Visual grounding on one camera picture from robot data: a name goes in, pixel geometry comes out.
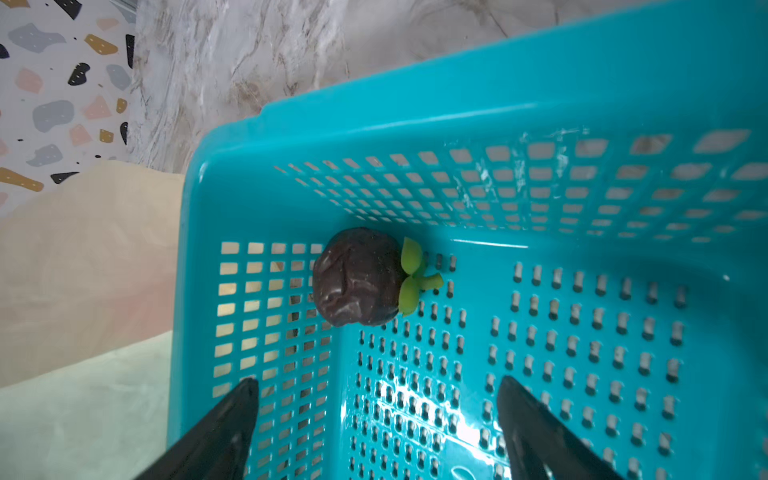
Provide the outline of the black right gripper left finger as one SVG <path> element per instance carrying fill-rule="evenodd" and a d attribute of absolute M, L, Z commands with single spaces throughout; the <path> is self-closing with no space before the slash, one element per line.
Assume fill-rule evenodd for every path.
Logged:
<path fill-rule="evenodd" d="M 247 377 L 137 480 L 242 479 L 258 412 L 259 384 Z"/>

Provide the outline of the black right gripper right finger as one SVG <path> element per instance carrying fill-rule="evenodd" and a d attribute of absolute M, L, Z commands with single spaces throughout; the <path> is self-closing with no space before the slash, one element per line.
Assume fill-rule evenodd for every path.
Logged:
<path fill-rule="evenodd" d="M 513 479 L 618 479 L 522 384 L 501 380 L 496 408 Z"/>

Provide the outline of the dark purple mangosteen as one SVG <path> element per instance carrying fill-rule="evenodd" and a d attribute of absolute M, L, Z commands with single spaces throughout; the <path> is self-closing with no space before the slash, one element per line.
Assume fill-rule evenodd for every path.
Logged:
<path fill-rule="evenodd" d="M 369 228 L 343 230 L 331 238 L 312 271 L 313 301 L 334 327 L 381 326 L 413 314 L 421 294 L 444 285 L 426 273 L 421 245 Z"/>

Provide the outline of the cream plastic bag orange print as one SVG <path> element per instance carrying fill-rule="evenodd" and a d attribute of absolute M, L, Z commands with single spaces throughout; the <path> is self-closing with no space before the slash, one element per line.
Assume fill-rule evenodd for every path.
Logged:
<path fill-rule="evenodd" d="M 131 479 L 165 450 L 183 177 L 106 161 L 1 220 L 1 475 Z"/>

